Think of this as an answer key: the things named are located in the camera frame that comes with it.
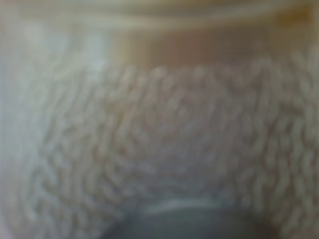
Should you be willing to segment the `clear bottle with pink label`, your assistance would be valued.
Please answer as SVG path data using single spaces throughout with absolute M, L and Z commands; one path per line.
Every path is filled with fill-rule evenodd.
M 1 1 L 1 233 L 97 239 L 161 201 L 318 238 L 318 1 Z

